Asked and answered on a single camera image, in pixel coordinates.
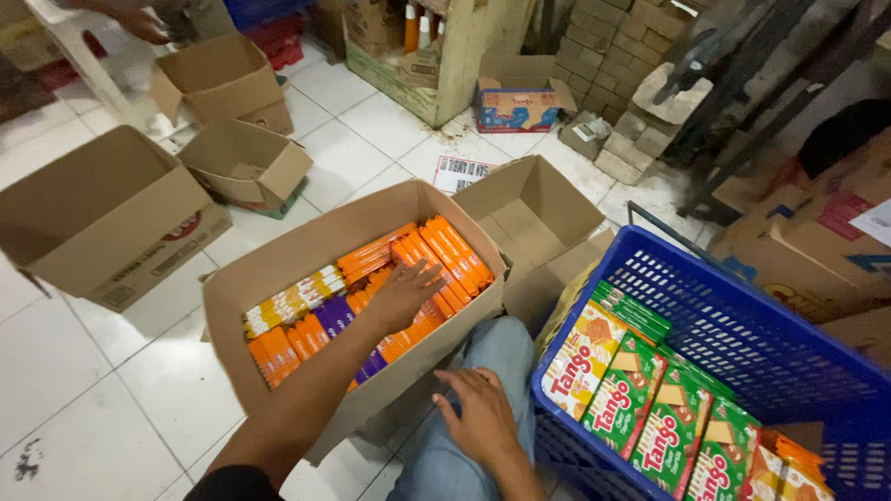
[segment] light blue jeans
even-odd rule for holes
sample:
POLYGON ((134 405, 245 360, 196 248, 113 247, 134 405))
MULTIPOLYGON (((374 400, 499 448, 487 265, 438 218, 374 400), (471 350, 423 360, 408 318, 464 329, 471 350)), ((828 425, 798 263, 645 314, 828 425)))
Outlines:
MULTIPOLYGON (((532 371, 532 339, 526 327, 513 316, 502 316, 477 324, 470 332, 470 346, 464 368, 485 367, 501 379, 511 403, 519 432, 519 443, 533 461, 535 416, 529 399, 532 371)), ((449 390, 445 397, 460 416, 458 398, 449 390)), ((495 481, 475 461, 465 456, 449 437, 446 422, 438 409, 417 431, 422 446, 417 458, 405 465, 387 501, 501 499, 495 481)))

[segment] dirt stain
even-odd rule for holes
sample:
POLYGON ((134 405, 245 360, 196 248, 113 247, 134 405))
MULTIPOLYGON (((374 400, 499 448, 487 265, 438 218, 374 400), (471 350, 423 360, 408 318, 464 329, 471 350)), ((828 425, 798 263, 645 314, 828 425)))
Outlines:
MULTIPOLYGON (((21 456, 19 456, 19 462, 15 464, 15 470, 13 478, 17 482, 21 482, 25 480, 25 477, 28 477, 28 480, 34 479, 37 473, 40 471, 39 464, 30 464, 31 460, 31 446, 38 443, 40 439, 33 439, 28 444, 25 445, 25 448, 21 451, 21 456)), ((43 458, 44 453, 38 452, 38 458, 43 458)))

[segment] black sleeve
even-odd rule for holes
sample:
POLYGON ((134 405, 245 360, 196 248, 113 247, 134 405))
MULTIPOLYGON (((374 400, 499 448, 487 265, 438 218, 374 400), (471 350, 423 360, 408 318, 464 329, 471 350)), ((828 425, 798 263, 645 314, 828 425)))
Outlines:
POLYGON ((225 466, 201 479, 184 501, 283 501, 255 466, 225 466))

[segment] blue plastic crate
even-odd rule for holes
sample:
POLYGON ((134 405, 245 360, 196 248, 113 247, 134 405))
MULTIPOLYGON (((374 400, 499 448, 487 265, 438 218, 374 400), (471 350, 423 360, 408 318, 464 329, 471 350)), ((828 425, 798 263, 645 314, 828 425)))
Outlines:
POLYGON ((538 461, 590 498, 671 499, 541 388, 600 280, 671 321, 666 344, 730 386, 762 423, 824 421, 824 474, 838 499, 891 498, 891 378, 767 295, 638 226, 618 232, 533 372, 538 461))

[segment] white bottle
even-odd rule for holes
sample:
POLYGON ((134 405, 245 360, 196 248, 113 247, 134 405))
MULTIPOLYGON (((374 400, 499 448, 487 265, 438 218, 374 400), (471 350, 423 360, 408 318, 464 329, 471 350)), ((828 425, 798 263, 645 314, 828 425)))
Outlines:
POLYGON ((430 46, 430 18, 421 17, 421 35, 418 37, 418 48, 426 49, 430 46))

